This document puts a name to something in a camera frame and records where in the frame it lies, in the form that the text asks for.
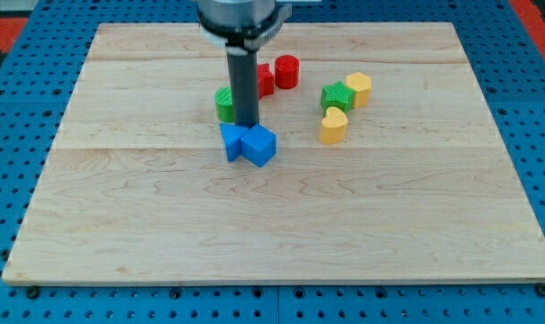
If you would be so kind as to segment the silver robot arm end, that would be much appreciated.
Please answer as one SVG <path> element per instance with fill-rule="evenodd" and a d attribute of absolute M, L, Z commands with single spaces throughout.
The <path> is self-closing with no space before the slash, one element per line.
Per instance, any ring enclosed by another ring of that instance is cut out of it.
<path fill-rule="evenodd" d="M 197 0 L 201 33 L 214 45 L 239 52 L 256 51 L 271 41 L 294 7 L 316 0 Z"/>

